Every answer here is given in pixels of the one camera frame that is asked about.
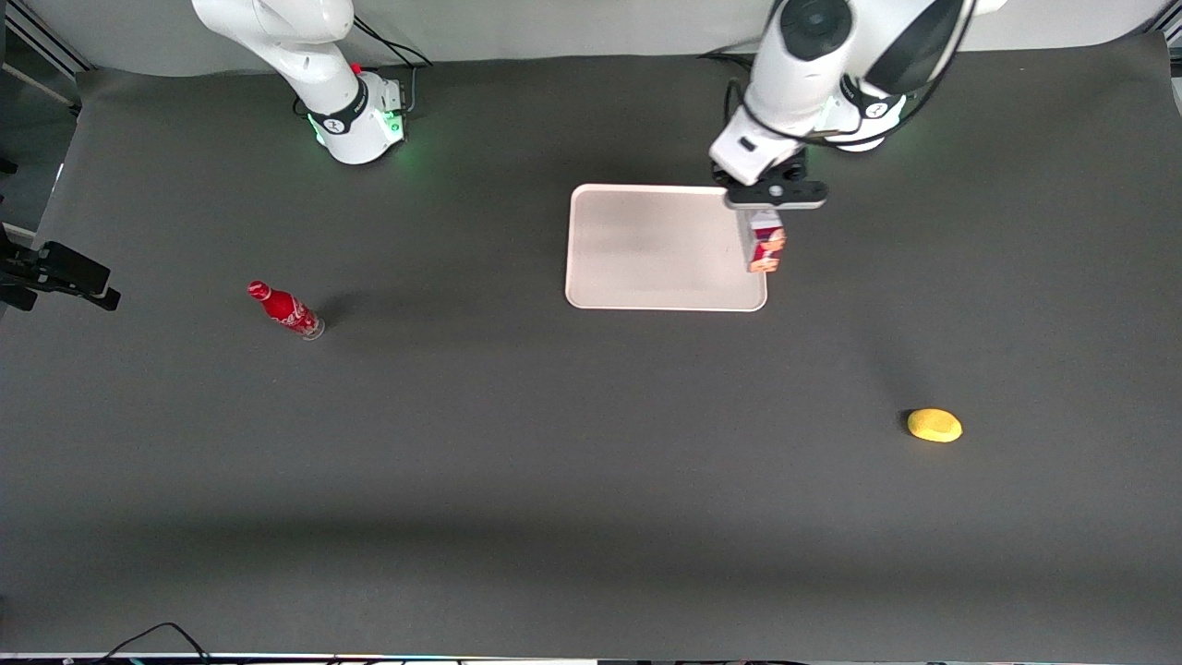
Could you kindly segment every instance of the wall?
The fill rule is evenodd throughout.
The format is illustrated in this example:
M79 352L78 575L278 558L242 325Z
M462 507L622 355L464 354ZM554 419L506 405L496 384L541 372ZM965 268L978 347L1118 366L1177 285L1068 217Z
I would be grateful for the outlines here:
M97 65L163 76L259 70L262 63L197 20L189 0L25 0ZM981 18L973 50L1053 48L1115 39L1165 0L1009 0ZM771 0L355 0L357 13L437 60L569 54L699 53L756 34ZM392 61L363 34L343 45Z

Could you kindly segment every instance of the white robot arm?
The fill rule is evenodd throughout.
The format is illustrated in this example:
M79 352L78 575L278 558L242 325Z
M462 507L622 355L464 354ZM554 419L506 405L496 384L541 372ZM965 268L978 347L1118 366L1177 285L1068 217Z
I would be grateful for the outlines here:
M352 0L193 0L193 8L287 79L338 161L370 162L402 141L398 83L355 72L333 44L352 28Z
M777 0L751 85L710 157L754 184L824 138L868 150L943 72L973 15L1006 0Z

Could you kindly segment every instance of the cable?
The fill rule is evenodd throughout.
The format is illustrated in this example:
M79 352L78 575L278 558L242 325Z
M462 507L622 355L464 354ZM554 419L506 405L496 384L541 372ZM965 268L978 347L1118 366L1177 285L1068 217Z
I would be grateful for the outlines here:
M968 28L969 28L969 26L973 25L973 14L976 12L976 4L978 4L978 0L972 0L972 5L969 5L969 11L968 11L968 20L966 20L965 27L961 30L960 35L957 35L957 38L956 38L956 44L953 46L953 51L948 56L948 63L944 64L944 69L940 70L940 73L936 74L936 78L934 78L931 80L931 83L928 84L928 89L924 91L923 96L920 97L920 100L916 103L915 107L911 109L911 112L909 112L907 116L904 116L902 119L900 119L898 124L896 124L895 126L892 126L890 129L885 129L885 130L883 130L883 131L881 131L881 132L878 132L878 133L876 133L873 136L866 136L866 137L858 138L858 139L855 139L855 141L843 141L840 143L830 143L829 141L824 141L824 139L820 139L820 138L814 138L812 136L797 136L794 133L787 133L787 132L780 131L780 130L778 130L778 129L775 129L773 126L769 126L767 123L765 123L764 120L761 120L759 118L759 116L756 116L751 110L751 106L747 105L746 92L743 92L743 96L739 99L739 107L743 109L745 111L747 111L747 116L752 120L754 120L755 124L758 124L764 130L766 130L766 131L768 131L771 133L774 133L777 136L780 136L782 138L792 138L793 141L799 141L799 142L801 142L801 143L804 143L806 145L817 145L819 148L842 148L842 146L845 146L845 145L865 145L868 143L873 143L875 141L881 141L881 139L884 139L884 138L886 138L889 136L892 136L895 132L897 132L898 130L901 130L904 126L907 126L907 124L909 122L911 122L911 118L914 118L916 115L918 115L918 112L922 111L926 105L928 105L928 102L931 99L931 96L935 93L936 89L940 87L941 83L943 83L944 76L948 74L948 70L952 69L953 61L955 61L956 60L956 56L960 54L960 48L965 44L965 37L968 35ZM729 106L729 96L730 96L730 84L728 83L727 84L727 98L728 98L727 106ZM860 122L862 122L860 120L860 116L862 115L863 113L859 112L859 120L858 120L859 122L859 126L860 126ZM857 130L855 130L853 132L840 132L840 133L856 133L856 132L857 132ZM830 133L829 136L837 136L837 135L838 133Z
M775 13L775 7L772 7L772 13L773 14ZM735 41L734 44L728 44L726 46L719 46L717 48L714 48L712 51L707 51L707 52L702 53L701 56L699 56L699 58L701 58L703 56L717 56L720 53L726 53L727 51L734 51L735 48L741 48L742 46L751 46L753 44L759 44L762 40L764 40L764 35L762 34L756 34L755 37L751 37L748 39L743 39L742 41Z
M747 58L747 57L743 57L743 56L735 56L734 53L721 53L721 52L720 53L715 53L714 51L710 51L709 53L702 53L701 56L697 56L697 59L699 60L719 60L719 61L722 61L722 63L734 63L734 64L739 65L740 67L742 67L742 69L745 69L747 71L751 71L751 67L755 65L755 60L753 58Z
M746 91L743 90L742 85L739 83L739 79L738 78L732 78L730 80L727 82L727 92L726 92L726 96L723 97L723 100L722 100L722 113L723 113L722 124L725 126L727 123L730 122L730 116L733 115L733 111L730 110L730 93L733 91L739 91L739 107L746 110L747 111L747 116L751 119L755 120L755 124L760 125L761 128L766 129L767 131L769 131L772 133L775 133L778 136L782 136L784 138L792 138L794 141L799 141L799 142L806 143L808 145L818 145L818 146L823 146L823 148L832 148L832 146L834 146L832 143L829 143L826 141L821 141L821 139L816 138L816 137L817 136L826 136L826 137L827 136L852 136L852 135L862 131L862 123L864 122L865 113L866 113L866 105L865 105L866 94L865 94L865 92L862 91L862 82L860 80L855 79L855 83L853 83L852 87L853 87L853 90L856 90L858 92L858 100L855 104L855 106L857 106L857 109L858 109L858 125L857 126L855 126L853 129L850 129L847 131L825 130L825 131L814 132L813 136L795 136L793 133L785 133L785 132L782 132L782 131L780 131L780 130L778 130L775 128L772 128L772 126L767 125L764 120L759 119L759 117L756 117L755 113L752 112L751 107L748 107L747 104L743 102L743 97L746 96ZM858 145L858 144L859 144L859 142L856 142L856 141L849 141L849 142L842 143L842 145Z
M427 65L429 67L435 65L435 63L430 61L427 58L427 56L423 56L422 53L420 53L415 48L411 48L410 46L407 46L405 44L398 44L397 41L390 41L389 39L382 37L381 34L378 34L378 32L376 30L374 30L372 27L370 27L369 24L366 24L365 21L363 21L361 18L353 19L353 22L357 24L357 27L359 27L362 30L362 32L364 32L365 34L369 34L374 39L377 39L382 44L385 44L390 48L402 48L403 51L409 51L409 52L414 53L420 60L422 60L424 65Z
M382 43L395 56L397 56L398 59L401 59L403 63L407 63L407 66L410 67L410 105L408 105L403 110L403 112L404 113L409 113L409 112L414 111L415 106L418 105L418 70L421 67L423 67L423 66L434 67L435 63L430 61L430 59L428 59L427 56L423 56L422 53L420 53L415 48L411 48L410 46L407 46L404 44L398 44L397 41L390 41L389 39L382 37L381 34L378 34L378 32L376 30L374 30L372 27L370 27L369 24L366 24L359 17L355 18L353 22L357 25L358 30L361 30L365 34L370 35L371 38L376 39L377 41ZM418 59L421 59L423 61L423 64L422 65L416 65L416 64L411 63L402 53L402 51L400 51L400 48L405 50L405 51L408 51L410 53L414 53Z
M98 660L95 660L95 663L96 664L98 664L98 663L106 663L108 660L111 659L112 656L115 656L116 653L123 651L123 647L125 647L129 644L138 640L139 638L147 637L147 635L149 635L149 634L158 631L160 628L165 628L165 627L173 628L177 633L181 633L181 637L184 638L184 641L189 643L189 645L193 647L193 651L195 651L197 653L197 657L201 658L201 663L203 665L209 665L209 652L206 651L204 648L202 648L201 645L197 644L197 640L193 639L193 637L189 635L189 633L186 633L184 628L177 626L176 624L174 624L171 621L164 621L163 624L156 624L155 626L152 626L151 628L148 628L147 631L139 633L138 635L121 641L118 645L116 645L115 648L112 648L111 651L108 651L106 656L99 658Z

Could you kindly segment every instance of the logo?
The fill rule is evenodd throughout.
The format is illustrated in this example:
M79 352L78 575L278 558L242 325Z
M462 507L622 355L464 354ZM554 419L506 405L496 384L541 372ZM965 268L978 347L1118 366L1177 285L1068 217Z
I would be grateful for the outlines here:
M876 102L866 106L866 117L871 119L877 119L886 115L886 111L889 110L890 106L886 105L885 102Z

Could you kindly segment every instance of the table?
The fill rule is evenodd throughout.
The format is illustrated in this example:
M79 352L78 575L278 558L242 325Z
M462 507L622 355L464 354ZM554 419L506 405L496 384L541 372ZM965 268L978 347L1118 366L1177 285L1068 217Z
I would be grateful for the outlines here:
M440 65L359 168L277 77L84 74L41 236L124 298L0 325L6 647L1177 663L1161 37L965 54L818 154L759 312L570 306L571 190L708 184L735 73Z

